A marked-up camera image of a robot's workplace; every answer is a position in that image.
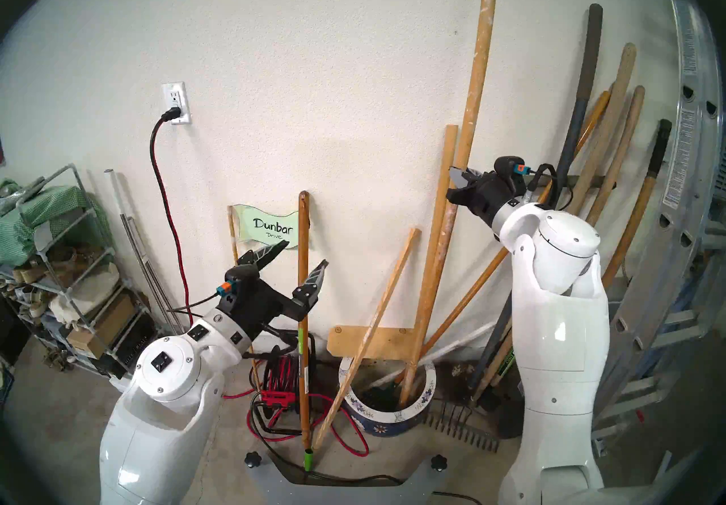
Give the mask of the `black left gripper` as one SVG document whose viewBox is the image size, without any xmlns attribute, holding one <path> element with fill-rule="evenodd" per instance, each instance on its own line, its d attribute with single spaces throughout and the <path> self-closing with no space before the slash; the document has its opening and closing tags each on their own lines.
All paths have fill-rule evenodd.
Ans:
<svg viewBox="0 0 726 505">
<path fill-rule="evenodd" d="M 237 265 L 253 264 L 264 268 L 288 245 L 287 240 L 282 240 L 257 250 L 248 250 L 237 259 Z M 278 316 L 300 322 L 318 301 L 328 264 L 323 259 L 293 291 L 292 298 L 277 292 L 266 282 L 234 282 L 227 290 L 219 287 L 219 310 L 230 317 L 251 341 Z"/>
</svg>

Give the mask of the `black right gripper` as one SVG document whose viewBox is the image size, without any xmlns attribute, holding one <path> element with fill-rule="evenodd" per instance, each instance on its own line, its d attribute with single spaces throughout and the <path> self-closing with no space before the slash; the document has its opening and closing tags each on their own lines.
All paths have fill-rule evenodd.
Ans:
<svg viewBox="0 0 726 505">
<path fill-rule="evenodd" d="M 503 223 L 526 193 L 524 176 L 517 172 L 505 172 L 502 176 L 497 172 L 451 167 L 450 180 L 454 189 L 447 190 L 448 202 L 474 210 L 473 214 L 488 225 L 499 241 Z M 474 189 L 465 189 L 475 185 Z"/>
</svg>

